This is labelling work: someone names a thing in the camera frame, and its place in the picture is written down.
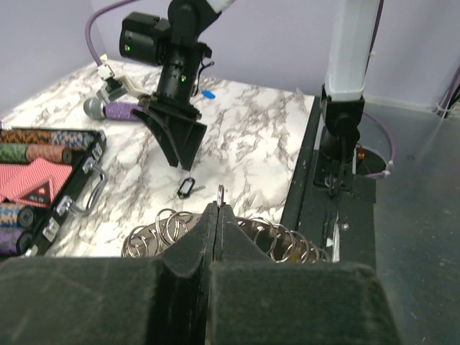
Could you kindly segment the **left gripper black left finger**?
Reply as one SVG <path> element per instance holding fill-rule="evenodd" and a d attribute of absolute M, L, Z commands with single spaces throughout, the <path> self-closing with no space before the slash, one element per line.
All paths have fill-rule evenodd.
<path fill-rule="evenodd" d="M 219 208 L 147 258 L 1 263 L 3 344 L 203 344 Z"/>

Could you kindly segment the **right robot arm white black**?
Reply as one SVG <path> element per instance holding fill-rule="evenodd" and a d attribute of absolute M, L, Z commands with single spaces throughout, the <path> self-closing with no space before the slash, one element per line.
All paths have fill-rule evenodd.
<path fill-rule="evenodd" d="M 221 33 L 226 65 L 241 70 L 240 91 L 216 88 L 207 97 L 200 86 L 203 60 L 211 50 L 198 41 L 199 34 L 229 7 L 228 1 L 173 1 L 168 18 L 131 13 L 122 23 L 119 49 L 122 56 L 162 68 L 157 90 L 141 96 L 138 118 L 149 127 L 170 165 L 182 167 L 189 178 L 202 182 L 234 181 L 233 169 L 244 152 L 227 148 L 204 152 L 201 144 L 203 114 L 230 116 L 233 130 L 243 137 L 252 130 L 250 147 L 261 143 L 267 125 L 255 119 L 262 107 L 255 81 L 292 88 L 308 77 L 310 37 L 321 36 L 322 24 L 311 24 L 304 1 L 248 1 L 256 21 L 236 20 Z M 352 187 L 354 148 L 364 107 L 364 79 L 381 12 L 380 1 L 335 1 L 334 27 L 321 97 L 313 105 L 297 165 L 290 179 L 292 189 L 312 182 L 332 195 Z"/>

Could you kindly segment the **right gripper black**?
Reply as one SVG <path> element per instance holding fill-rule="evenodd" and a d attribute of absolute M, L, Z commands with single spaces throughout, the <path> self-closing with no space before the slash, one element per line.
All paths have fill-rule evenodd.
<path fill-rule="evenodd" d="M 157 53 L 150 65 L 162 66 L 156 91 L 142 98 L 142 109 L 132 110 L 155 137 L 169 166 L 190 171 L 207 126 L 191 119 L 200 119 L 201 113 L 190 103 L 201 62 L 200 53 Z M 178 113 L 187 118 L 168 123 L 153 111 Z"/>

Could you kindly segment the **silver disc keyring holder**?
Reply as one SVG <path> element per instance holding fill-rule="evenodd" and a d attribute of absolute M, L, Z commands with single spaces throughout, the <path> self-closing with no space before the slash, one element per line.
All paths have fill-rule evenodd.
<path fill-rule="evenodd" d="M 198 227 L 201 213 L 161 209 L 152 223 L 135 226 L 121 248 L 123 258 L 154 257 L 162 254 Z M 248 247 L 276 263 L 313 264 L 330 262 L 326 249 L 320 248 L 299 231 L 274 223 L 262 216 L 244 218 L 222 216 L 216 227 L 214 255 L 224 258 L 225 248 L 232 254 Z"/>

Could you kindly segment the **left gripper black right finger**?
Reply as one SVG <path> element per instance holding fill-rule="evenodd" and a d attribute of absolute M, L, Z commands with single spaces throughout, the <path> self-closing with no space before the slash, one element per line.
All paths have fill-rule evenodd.
<path fill-rule="evenodd" d="M 399 344 L 374 270 L 275 263 L 248 247 L 211 265 L 212 344 Z"/>

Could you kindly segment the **key with black tag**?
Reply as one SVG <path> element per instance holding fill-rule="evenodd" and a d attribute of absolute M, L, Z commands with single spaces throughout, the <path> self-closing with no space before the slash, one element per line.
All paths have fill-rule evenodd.
<path fill-rule="evenodd" d="M 196 179 L 192 177 L 185 178 L 177 191 L 177 196 L 179 199 L 189 198 L 190 195 L 194 192 L 205 189 L 204 185 L 196 185 Z"/>

